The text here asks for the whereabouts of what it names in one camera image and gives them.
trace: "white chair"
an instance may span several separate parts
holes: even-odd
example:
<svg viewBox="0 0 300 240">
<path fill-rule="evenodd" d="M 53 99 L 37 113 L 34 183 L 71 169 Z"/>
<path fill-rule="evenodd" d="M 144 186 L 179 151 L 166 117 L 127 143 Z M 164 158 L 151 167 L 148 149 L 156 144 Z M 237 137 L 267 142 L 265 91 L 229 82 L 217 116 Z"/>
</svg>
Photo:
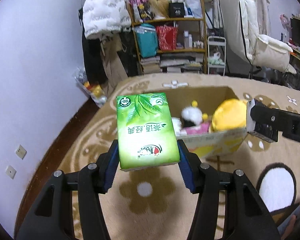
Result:
<svg viewBox="0 0 300 240">
<path fill-rule="evenodd" d="M 285 43 L 259 33 L 256 0 L 220 0 L 224 34 L 230 49 L 253 66 L 295 74 L 289 64 L 292 49 Z"/>
</svg>

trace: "red bag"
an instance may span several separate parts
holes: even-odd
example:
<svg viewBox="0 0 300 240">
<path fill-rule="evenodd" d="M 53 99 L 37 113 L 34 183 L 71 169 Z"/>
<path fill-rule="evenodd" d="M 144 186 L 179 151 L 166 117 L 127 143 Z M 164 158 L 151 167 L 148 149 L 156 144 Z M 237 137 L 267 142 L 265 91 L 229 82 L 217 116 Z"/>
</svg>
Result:
<svg viewBox="0 0 300 240">
<path fill-rule="evenodd" d="M 159 49 L 161 50 L 174 50 L 177 46 L 178 28 L 161 25 L 156 27 Z"/>
</svg>

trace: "black box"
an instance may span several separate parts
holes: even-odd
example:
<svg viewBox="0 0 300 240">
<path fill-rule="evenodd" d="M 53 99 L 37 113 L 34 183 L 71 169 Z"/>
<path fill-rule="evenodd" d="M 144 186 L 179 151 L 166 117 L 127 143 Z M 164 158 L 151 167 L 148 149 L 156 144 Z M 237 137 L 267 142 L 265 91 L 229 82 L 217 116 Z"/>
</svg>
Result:
<svg viewBox="0 0 300 240">
<path fill-rule="evenodd" d="M 185 13 L 185 6 L 182 2 L 174 2 L 169 3 L 169 17 L 170 18 L 179 18 L 184 17 Z"/>
</svg>

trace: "white puffer jacket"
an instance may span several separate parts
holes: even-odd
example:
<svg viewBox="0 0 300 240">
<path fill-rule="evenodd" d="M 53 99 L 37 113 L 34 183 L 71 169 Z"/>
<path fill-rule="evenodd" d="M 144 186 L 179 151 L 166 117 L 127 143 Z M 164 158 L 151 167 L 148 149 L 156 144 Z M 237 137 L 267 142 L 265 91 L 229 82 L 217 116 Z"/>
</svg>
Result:
<svg viewBox="0 0 300 240">
<path fill-rule="evenodd" d="M 83 25 L 84 35 L 93 40 L 131 26 L 131 19 L 124 0 L 86 0 Z"/>
</svg>

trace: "brand logo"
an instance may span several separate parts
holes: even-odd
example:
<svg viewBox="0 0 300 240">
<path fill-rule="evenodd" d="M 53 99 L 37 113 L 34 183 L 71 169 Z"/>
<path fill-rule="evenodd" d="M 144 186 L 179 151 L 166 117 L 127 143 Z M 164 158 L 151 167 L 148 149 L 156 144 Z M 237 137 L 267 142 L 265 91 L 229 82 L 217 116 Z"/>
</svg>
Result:
<svg viewBox="0 0 300 240">
<path fill-rule="evenodd" d="M 120 99 L 119 105 L 122 107 L 127 107 L 131 104 L 131 100 L 130 98 L 124 97 L 122 99 Z"/>
<path fill-rule="evenodd" d="M 141 155 L 149 155 L 149 154 L 154 154 L 155 156 L 158 156 L 159 153 L 162 152 L 162 147 L 160 144 L 158 145 L 153 145 L 153 144 L 149 144 L 146 146 L 141 147 L 140 150 L 138 150 L 138 157 L 140 157 Z"/>
<path fill-rule="evenodd" d="M 154 94 L 151 96 L 150 103 L 152 106 L 159 105 L 163 106 L 163 102 L 165 101 L 164 97 L 160 94 Z"/>
</svg>

